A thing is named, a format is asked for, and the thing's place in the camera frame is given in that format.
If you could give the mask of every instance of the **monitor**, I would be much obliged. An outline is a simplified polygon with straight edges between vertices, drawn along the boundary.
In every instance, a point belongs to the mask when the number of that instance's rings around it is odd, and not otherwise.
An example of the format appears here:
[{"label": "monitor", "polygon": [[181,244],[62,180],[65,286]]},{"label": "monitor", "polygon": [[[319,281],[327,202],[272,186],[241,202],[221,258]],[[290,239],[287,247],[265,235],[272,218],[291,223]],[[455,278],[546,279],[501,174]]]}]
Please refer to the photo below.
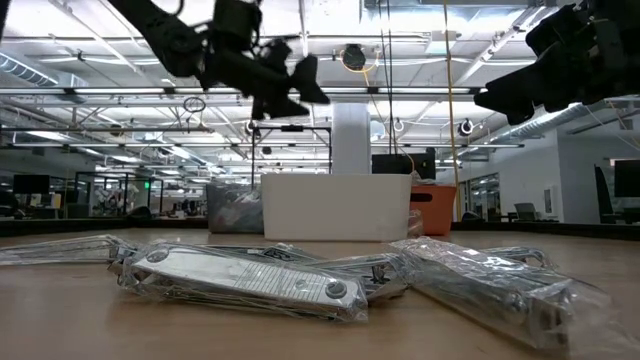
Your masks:
[{"label": "monitor", "polygon": [[13,175],[14,194],[48,194],[49,175]]},{"label": "monitor", "polygon": [[616,161],[615,196],[640,197],[640,160]]},{"label": "monitor", "polygon": [[422,179],[436,178],[436,154],[434,149],[427,149],[421,154],[373,155],[371,172],[374,174],[411,174],[412,162]]}]

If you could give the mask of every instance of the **cable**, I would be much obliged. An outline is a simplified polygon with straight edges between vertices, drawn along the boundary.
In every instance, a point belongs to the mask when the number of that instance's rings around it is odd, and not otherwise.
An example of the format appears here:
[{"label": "cable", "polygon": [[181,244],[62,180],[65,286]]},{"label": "cable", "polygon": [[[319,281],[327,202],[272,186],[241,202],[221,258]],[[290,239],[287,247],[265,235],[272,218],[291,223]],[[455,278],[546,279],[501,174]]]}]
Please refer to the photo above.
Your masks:
[{"label": "cable", "polygon": [[451,74],[451,47],[449,46],[449,12],[448,1],[444,0],[444,31],[447,46],[447,81],[449,85],[449,135],[451,136],[451,154],[453,155],[453,176],[456,185],[456,217],[462,219],[462,205],[460,203],[460,179],[458,178],[458,154],[453,128],[453,75]]},{"label": "cable", "polygon": [[[624,124],[624,121],[622,120],[622,117],[620,116],[620,112],[618,111],[618,108],[616,108],[616,106],[611,102],[611,101],[607,101],[609,103],[609,106],[616,112],[616,116],[618,117],[618,121],[620,122],[620,126],[622,126],[623,129],[625,130],[629,130],[627,129],[627,126]],[[631,140],[633,140],[633,142],[636,144],[636,146],[640,147],[640,143],[632,136]]]},{"label": "cable", "polygon": [[[382,19],[382,5],[380,4],[380,1],[378,1],[378,15],[379,15],[379,18]],[[391,147],[395,139],[395,130],[393,128],[393,95],[391,95],[391,93],[393,92],[393,89],[390,87],[390,83],[389,83],[389,71],[387,70],[387,52],[386,52],[386,45],[385,45],[385,39],[384,39],[384,29],[382,27],[380,27],[380,40],[382,42],[382,58],[384,59],[384,78],[385,78],[387,88],[389,89],[387,95],[389,97],[389,119],[390,119],[389,154],[391,154]],[[398,154],[397,142],[395,142],[395,144],[396,144],[395,153],[397,155]]]},{"label": "cable", "polygon": [[[389,60],[393,62],[393,44],[391,41],[391,7],[387,2],[387,21],[389,22]],[[391,127],[393,128],[393,143],[396,155],[398,155],[398,139],[396,137],[396,127],[393,124],[393,63],[389,64],[389,119],[391,121]]]},{"label": "cable", "polygon": [[591,109],[589,109],[589,107],[587,106],[587,111],[589,111],[589,114],[591,114],[591,116],[607,131],[609,131],[611,134],[615,135],[615,137],[617,137],[618,139],[620,139],[620,141],[622,141],[623,143],[631,146],[634,150],[640,151],[640,147],[636,147],[635,145],[633,145],[632,143],[628,142],[627,140],[625,140],[622,136],[614,133],[613,131],[611,131],[609,128],[606,127],[606,125],[600,121],[600,119],[598,119],[598,117],[591,111]]}]

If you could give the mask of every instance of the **glass wall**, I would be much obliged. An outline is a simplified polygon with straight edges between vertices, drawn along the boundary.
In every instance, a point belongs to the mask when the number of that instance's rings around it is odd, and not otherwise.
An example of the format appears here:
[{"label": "glass wall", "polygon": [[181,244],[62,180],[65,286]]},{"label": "glass wall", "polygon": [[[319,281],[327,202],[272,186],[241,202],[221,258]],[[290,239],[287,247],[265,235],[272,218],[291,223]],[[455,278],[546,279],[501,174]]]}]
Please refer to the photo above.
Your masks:
[{"label": "glass wall", "polygon": [[486,221],[501,221],[500,178],[498,174],[471,179],[467,182],[469,211]]}]

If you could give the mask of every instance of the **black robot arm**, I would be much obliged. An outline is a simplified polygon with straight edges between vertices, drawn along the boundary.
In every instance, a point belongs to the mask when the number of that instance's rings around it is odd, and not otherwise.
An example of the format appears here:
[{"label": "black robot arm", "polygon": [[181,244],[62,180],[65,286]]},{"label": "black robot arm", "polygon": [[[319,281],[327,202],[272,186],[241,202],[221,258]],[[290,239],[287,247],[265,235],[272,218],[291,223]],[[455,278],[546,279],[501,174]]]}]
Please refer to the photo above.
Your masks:
[{"label": "black robot arm", "polygon": [[477,105],[506,114],[509,124],[569,104],[640,92],[640,2],[584,0],[567,5],[527,35],[537,61],[487,83]]},{"label": "black robot arm", "polygon": [[[108,0],[147,40],[165,69],[176,77],[196,77],[203,89],[223,83],[254,98],[253,118],[308,115],[288,98],[297,89],[300,101],[328,104],[316,83],[318,59],[309,55],[289,75],[286,39],[260,46],[262,0],[217,0],[213,19],[197,27],[183,23],[152,0]],[[0,36],[8,3],[0,0]]]}]

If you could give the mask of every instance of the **desk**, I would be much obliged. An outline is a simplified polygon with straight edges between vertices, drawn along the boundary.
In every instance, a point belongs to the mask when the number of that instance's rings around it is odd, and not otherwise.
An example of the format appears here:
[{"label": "desk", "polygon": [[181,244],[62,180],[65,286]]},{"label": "desk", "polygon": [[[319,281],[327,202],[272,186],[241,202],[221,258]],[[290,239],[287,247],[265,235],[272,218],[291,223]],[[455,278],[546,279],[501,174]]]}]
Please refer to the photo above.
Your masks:
[{"label": "desk", "polygon": [[[105,232],[0,239],[4,245]],[[263,244],[204,229],[109,231],[140,242]],[[563,272],[605,287],[640,333],[640,244],[520,233],[452,233],[477,248],[531,245]],[[297,243],[321,256],[388,251],[377,243]],[[201,305],[151,303],[118,288],[104,265],[0,267],[0,358],[22,359],[548,359],[409,291],[370,309],[368,324],[335,324]]]}]

